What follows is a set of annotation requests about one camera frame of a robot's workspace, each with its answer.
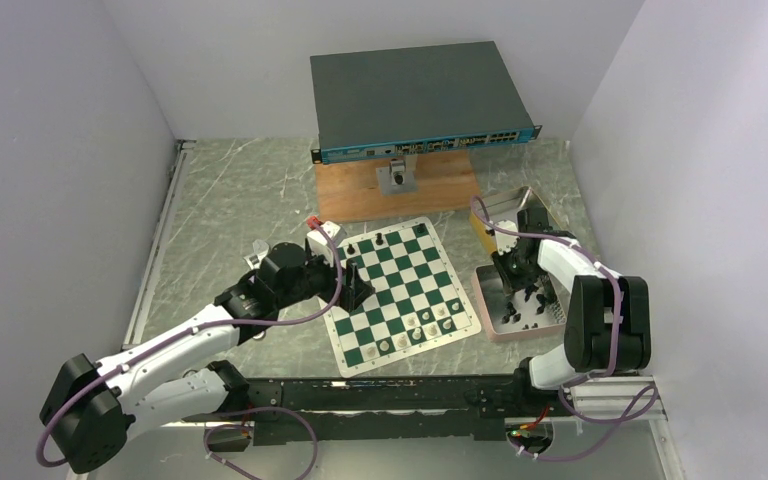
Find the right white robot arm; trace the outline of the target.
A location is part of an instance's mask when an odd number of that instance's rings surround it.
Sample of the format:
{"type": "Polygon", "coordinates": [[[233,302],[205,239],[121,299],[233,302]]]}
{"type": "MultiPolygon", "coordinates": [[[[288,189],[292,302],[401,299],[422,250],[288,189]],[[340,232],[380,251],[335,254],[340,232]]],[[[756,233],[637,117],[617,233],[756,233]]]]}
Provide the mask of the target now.
{"type": "Polygon", "coordinates": [[[507,293],[533,292],[539,280],[551,277],[569,294],[562,344],[528,360],[529,377],[511,388],[517,411],[538,413],[551,389],[649,365],[649,289],[643,278],[606,267],[572,234],[551,229],[544,208],[522,210],[514,221],[492,221],[487,230],[507,293]]]}

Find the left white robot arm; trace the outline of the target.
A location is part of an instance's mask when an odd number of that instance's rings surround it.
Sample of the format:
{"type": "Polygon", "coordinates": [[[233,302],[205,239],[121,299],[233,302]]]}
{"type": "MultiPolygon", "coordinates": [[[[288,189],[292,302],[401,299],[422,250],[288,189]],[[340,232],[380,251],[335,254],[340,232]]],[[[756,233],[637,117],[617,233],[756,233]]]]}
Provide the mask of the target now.
{"type": "Polygon", "coordinates": [[[39,465],[68,465],[90,472],[130,440],[191,415],[239,417],[249,385],[227,361],[195,374],[178,372],[193,362],[230,350],[279,325],[280,312],[313,298],[324,301],[312,321],[333,309],[355,311],[374,295],[357,262],[342,260],[323,243],[280,243],[256,269],[244,274],[195,316],[129,350],[92,361],[84,354],[60,367],[41,407],[43,432],[35,446],[39,465]]]}

